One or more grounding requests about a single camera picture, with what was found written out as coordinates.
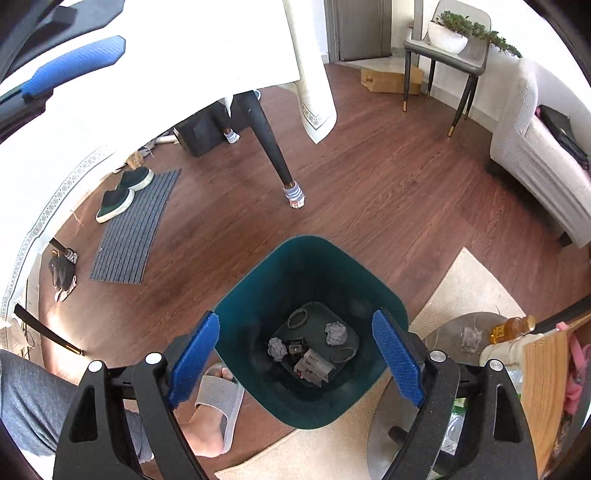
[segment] person's foot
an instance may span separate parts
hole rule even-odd
[[[227,367],[223,367],[219,377],[232,381],[234,376]],[[223,450],[223,437],[220,425],[223,414],[208,405],[198,405],[197,410],[187,423],[181,424],[181,430],[191,450],[196,456],[217,457]]]
[[[236,143],[238,140],[240,140],[240,135],[238,135],[232,129],[230,129],[230,131],[228,133],[224,132],[223,136],[226,137],[226,140],[228,141],[228,143]]]

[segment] wooden board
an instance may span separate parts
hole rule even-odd
[[[556,441],[569,368],[567,332],[556,332],[523,347],[521,404],[534,442],[538,477]]]

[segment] pink cloth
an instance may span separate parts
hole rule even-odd
[[[556,324],[558,330],[566,330],[567,325],[564,322]],[[585,384],[585,373],[591,357],[591,345],[585,345],[581,348],[577,336],[573,333],[569,337],[570,353],[573,356],[575,372],[569,375],[566,381],[566,398],[564,399],[564,410],[574,415],[579,406],[581,393]]]

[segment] gray striped mat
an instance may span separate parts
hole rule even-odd
[[[180,170],[155,175],[134,202],[109,220],[96,254],[91,280],[117,283],[142,283],[144,269],[168,195]]]

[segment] white socks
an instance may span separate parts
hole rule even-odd
[[[224,137],[226,137],[226,140],[228,141],[228,143],[236,143],[238,140],[240,140],[240,135],[238,135],[234,130],[230,129],[230,133],[224,133]]]

